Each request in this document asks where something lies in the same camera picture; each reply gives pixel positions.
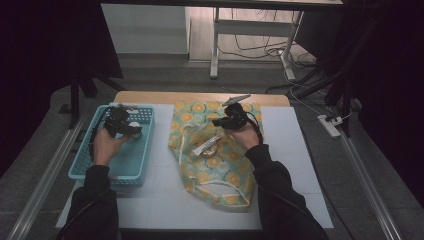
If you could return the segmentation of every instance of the white wall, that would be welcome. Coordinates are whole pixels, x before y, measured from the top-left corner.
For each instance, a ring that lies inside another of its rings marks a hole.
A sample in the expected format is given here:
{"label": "white wall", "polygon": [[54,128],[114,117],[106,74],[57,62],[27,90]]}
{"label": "white wall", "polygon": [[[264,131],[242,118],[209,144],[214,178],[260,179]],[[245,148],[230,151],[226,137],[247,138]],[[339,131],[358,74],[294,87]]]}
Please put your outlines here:
{"label": "white wall", "polygon": [[186,7],[102,4],[102,9],[117,53],[189,52]]}

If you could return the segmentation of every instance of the floral cloth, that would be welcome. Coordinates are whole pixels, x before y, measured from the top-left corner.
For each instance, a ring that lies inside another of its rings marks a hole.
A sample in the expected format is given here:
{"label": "floral cloth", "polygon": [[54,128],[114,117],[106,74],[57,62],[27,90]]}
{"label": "floral cloth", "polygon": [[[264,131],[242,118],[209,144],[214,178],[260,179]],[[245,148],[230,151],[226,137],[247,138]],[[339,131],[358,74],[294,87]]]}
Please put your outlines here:
{"label": "floral cloth", "polygon": [[[261,126],[259,104],[243,103],[242,106]],[[250,204],[253,191],[253,166],[244,157],[245,149],[221,127],[212,124],[212,119],[224,116],[220,102],[175,103],[168,145],[179,162],[181,178],[188,192],[213,204],[244,207]],[[213,156],[193,153],[193,149],[215,135],[220,135],[221,139],[216,143]],[[224,185],[234,191],[217,192],[207,187],[211,185]]]}

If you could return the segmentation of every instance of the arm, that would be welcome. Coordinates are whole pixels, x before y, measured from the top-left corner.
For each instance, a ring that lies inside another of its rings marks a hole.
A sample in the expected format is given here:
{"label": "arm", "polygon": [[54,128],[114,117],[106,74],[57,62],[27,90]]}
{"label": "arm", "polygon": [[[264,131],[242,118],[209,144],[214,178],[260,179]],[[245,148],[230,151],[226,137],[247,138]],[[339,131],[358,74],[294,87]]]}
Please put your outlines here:
{"label": "arm", "polygon": [[72,223],[65,232],[65,239],[117,239],[118,207],[116,193],[109,188],[108,165],[127,139],[114,139],[105,129],[97,133],[94,165],[86,172],[84,186],[72,196],[67,219]]}
{"label": "arm", "polygon": [[269,239],[327,239],[306,207],[305,198],[294,191],[287,168],[273,161],[269,146],[259,144],[249,124],[240,131],[228,131],[247,150],[259,186],[258,204],[262,228]]}

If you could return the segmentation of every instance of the mesh basket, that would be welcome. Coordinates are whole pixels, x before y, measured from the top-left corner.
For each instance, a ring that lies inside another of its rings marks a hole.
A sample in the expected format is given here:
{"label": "mesh basket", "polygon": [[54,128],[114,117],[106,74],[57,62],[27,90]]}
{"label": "mesh basket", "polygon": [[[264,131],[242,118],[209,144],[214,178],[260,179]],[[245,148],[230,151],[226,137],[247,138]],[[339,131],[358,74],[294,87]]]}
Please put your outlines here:
{"label": "mesh basket", "polygon": [[[93,119],[87,133],[84,136],[82,144],[69,170],[68,176],[71,179],[84,182],[85,172],[93,163],[90,158],[89,142],[93,128],[102,113],[110,107],[109,105],[100,106]],[[141,187],[144,182],[144,175],[149,157],[150,144],[154,131],[154,110],[152,107],[132,106],[132,110],[128,111],[130,116],[129,122],[138,122],[142,127],[141,136],[131,138],[125,142],[118,154],[112,158],[109,168],[109,178],[112,186],[115,187]],[[99,128],[103,126],[106,117],[109,116],[107,111],[102,119]]]}

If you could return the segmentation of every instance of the table surface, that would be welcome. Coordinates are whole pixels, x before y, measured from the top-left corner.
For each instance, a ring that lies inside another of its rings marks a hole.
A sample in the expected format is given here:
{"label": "table surface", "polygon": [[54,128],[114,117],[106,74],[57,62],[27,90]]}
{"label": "table surface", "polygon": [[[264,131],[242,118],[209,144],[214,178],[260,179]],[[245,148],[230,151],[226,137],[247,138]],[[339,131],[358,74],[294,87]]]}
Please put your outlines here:
{"label": "table surface", "polygon": [[294,11],[344,11],[346,9],[341,0],[101,0],[101,3]]}
{"label": "table surface", "polygon": [[[179,176],[179,165],[168,145],[174,103],[222,101],[237,94],[187,92],[119,92],[115,103],[149,105],[155,109],[146,177],[141,188],[119,191],[120,227],[157,230],[258,230],[261,229],[257,190],[246,208],[219,208],[188,193]],[[252,94],[243,102],[259,103],[270,154],[290,171],[293,188],[305,197],[308,208],[324,228],[332,222],[321,193],[294,109],[286,96]],[[81,186],[76,183],[74,189]],[[57,222],[63,226],[70,207],[69,196]]]}

